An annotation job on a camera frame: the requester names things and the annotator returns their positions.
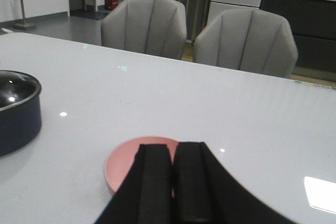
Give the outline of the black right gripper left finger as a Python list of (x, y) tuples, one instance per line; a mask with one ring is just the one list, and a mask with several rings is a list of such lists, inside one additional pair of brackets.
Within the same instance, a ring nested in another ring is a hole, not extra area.
[(141, 144), (96, 223), (171, 223), (172, 163), (164, 144)]

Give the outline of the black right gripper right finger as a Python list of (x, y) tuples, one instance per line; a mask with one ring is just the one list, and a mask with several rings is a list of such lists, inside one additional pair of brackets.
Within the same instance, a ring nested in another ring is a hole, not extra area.
[(174, 155), (175, 223), (292, 223), (244, 188), (204, 142)]

